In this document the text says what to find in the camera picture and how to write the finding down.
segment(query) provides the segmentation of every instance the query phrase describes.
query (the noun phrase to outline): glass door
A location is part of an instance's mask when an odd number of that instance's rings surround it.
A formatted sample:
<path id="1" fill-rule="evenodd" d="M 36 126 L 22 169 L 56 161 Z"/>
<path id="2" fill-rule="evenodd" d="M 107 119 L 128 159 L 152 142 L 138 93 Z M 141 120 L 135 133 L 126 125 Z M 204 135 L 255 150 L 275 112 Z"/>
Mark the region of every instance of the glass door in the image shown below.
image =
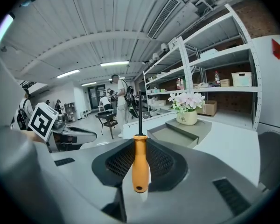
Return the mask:
<path id="1" fill-rule="evenodd" d="M 98 108 L 98 98 L 97 98 L 97 90 L 95 87 L 88 88 L 89 100 L 92 109 Z"/>

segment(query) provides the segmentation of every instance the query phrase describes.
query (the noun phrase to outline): plastic bottle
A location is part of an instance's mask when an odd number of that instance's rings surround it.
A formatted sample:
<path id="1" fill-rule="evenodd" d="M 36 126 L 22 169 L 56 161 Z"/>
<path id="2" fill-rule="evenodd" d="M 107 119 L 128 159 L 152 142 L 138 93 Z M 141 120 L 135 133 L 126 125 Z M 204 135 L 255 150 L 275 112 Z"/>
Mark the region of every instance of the plastic bottle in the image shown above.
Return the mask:
<path id="1" fill-rule="evenodd" d="M 215 83 L 220 84 L 220 76 L 217 71 L 215 71 Z"/>
<path id="2" fill-rule="evenodd" d="M 181 89 L 181 80 L 180 80 L 180 78 L 178 78 L 178 79 L 176 80 L 176 87 L 177 87 L 177 90 L 180 90 L 180 89 Z"/>
<path id="3" fill-rule="evenodd" d="M 184 86 L 183 86 L 183 78 L 181 78 L 181 90 L 184 90 Z"/>

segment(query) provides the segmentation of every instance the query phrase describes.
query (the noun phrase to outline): ceiling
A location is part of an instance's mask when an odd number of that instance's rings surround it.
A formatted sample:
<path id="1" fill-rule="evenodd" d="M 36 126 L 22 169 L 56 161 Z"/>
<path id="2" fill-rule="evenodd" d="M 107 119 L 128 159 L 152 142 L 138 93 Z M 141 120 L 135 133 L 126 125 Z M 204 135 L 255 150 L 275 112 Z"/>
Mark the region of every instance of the ceiling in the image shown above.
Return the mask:
<path id="1" fill-rule="evenodd" d="M 133 80 L 147 61 L 199 16 L 179 14 L 178 25 L 168 23 L 156 39 L 147 33 L 168 0 L 36 0 L 13 11 L 15 20 L 0 48 L 0 57 L 21 80 L 57 85 L 105 83 L 112 74 Z M 180 11 L 189 0 L 181 0 Z M 100 63 L 126 61 L 128 66 L 101 67 Z M 80 72 L 56 78 L 65 72 Z"/>

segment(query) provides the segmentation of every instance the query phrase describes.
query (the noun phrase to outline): ceramic pot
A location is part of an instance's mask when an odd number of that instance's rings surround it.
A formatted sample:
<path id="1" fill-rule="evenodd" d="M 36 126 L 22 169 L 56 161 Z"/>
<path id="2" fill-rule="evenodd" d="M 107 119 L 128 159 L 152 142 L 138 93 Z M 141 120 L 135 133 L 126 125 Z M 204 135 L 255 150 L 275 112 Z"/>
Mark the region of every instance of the ceramic pot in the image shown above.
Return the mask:
<path id="1" fill-rule="evenodd" d="M 197 122 L 196 110 L 192 112 L 177 113 L 176 121 L 183 125 L 194 125 Z"/>

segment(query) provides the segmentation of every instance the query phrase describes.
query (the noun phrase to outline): cardboard box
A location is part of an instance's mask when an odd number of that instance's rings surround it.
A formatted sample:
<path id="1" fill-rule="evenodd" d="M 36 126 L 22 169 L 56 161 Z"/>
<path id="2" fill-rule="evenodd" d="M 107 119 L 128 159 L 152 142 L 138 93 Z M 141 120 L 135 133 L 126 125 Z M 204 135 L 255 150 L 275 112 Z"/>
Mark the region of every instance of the cardboard box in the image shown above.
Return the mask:
<path id="1" fill-rule="evenodd" d="M 210 116 L 214 116 L 217 112 L 217 102 L 215 100 L 206 100 L 205 105 L 202 108 L 198 108 L 198 114 L 206 114 Z"/>

